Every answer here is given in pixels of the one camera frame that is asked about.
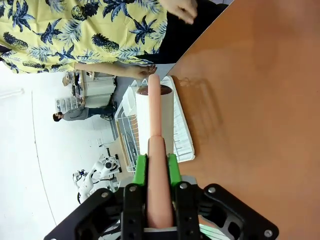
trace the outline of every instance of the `white cylinder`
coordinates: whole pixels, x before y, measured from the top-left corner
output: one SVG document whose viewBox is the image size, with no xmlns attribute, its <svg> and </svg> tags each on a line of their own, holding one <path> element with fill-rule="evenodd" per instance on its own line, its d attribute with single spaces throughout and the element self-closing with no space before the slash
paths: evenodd
<svg viewBox="0 0 320 240">
<path fill-rule="evenodd" d="M 147 94 L 148 88 L 141 87 L 135 95 L 136 118 L 138 123 L 138 138 L 141 155 L 148 153 L 148 141 L 150 138 L 149 97 Z M 174 92 L 170 87 L 163 85 L 161 86 L 161 124 L 166 154 L 173 154 Z"/>
</svg>

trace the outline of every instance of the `gray shirt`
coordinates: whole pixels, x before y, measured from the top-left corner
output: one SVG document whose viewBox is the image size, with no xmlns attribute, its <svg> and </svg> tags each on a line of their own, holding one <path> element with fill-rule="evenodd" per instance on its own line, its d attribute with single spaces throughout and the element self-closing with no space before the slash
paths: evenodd
<svg viewBox="0 0 320 240">
<path fill-rule="evenodd" d="M 63 115 L 63 119 L 66 121 L 85 120 L 88 118 L 89 108 L 80 106 L 76 109 L 71 109 Z"/>
</svg>

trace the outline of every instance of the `screw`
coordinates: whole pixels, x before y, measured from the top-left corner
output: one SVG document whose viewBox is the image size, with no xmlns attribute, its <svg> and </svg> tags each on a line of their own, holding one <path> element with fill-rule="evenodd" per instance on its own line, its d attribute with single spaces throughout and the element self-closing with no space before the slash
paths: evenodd
<svg viewBox="0 0 320 240">
<path fill-rule="evenodd" d="M 106 197 L 108 197 L 108 193 L 107 192 L 103 192 L 102 194 L 101 194 L 101 197 L 103 197 L 103 198 L 106 198 Z"/>
<path fill-rule="evenodd" d="M 136 187 L 136 186 L 131 186 L 131 187 L 129 187 L 129 191 L 130 191 L 130 192 L 134 192 L 135 190 L 137 190 L 137 187 Z"/>
<path fill-rule="evenodd" d="M 180 184 L 180 188 L 181 189 L 186 189 L 188 187 L 188 185 L 186 183 L 181 183 Z"/>
<path fill-rule="evenodd" d="M 267 238 L 270 238 L 272 236 L 272 231 L 271 230 L 265 230 L 264 231 L 264 236 L 266 236 Z"/>
<path fill-rule="evenodd" d="M 208 189 L 208 192 L 211 193 L 211 194 L 214 194 L 216 192 L 216 189 L 214 187 L 210 187 Z"/>
</svg>

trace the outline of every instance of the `person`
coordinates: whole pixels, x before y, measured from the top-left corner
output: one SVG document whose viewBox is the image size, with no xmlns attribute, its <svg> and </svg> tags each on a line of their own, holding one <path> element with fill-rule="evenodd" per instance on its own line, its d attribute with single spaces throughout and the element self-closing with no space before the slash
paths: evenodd
<svg viewBox="0 0 320 240">
<path fill-rule="evenodd" d="M 154 64 L 175 63 L 228 6 L 209 0 L 1 3 L 0 59 L 14 73 L 76 69 L 137 79 L 155 73 Z"/>
<path fill-rule="evenodd" d="M 61 119 L 65 121 L 76 121 L 76 120 L 86 120 L 91 118 L 94 115 L 100 116 L 110 116 L 114 112 L 116 112 L 116 108 L 113 106 L 106 106 L 105 108 L 96 107 L 96 108 L 89 108 L 85 107 L 86 101 L 83 98 L 81 106 L 76 109 L 71 109 L 63 114 L 61 111 L 53 114 L 53 120 L 55 122 L 59 122 Z"/>
</svg>

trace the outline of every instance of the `man in gray shirt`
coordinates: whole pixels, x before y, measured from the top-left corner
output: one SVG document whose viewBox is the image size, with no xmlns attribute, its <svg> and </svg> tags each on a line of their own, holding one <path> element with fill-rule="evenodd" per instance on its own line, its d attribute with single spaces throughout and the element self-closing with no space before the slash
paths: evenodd
<svg viewBox="0 0 320 240">
<path fill-rule="evenodd" d="M 86 101 L 83 99 L 81 106 L 76 109 L 71 109 L 63 114 L 61 111 L 53 114 L 53 120 L 59 122 L 61 119 L 66 121 L 85 120 L 91 118 L 94 115 L 103 115 L 109 117 L 112 115 L 116 108 L 113 106 L 107 106 L 106 108 L 89 108 L 85 107 Z"/>
</svg>

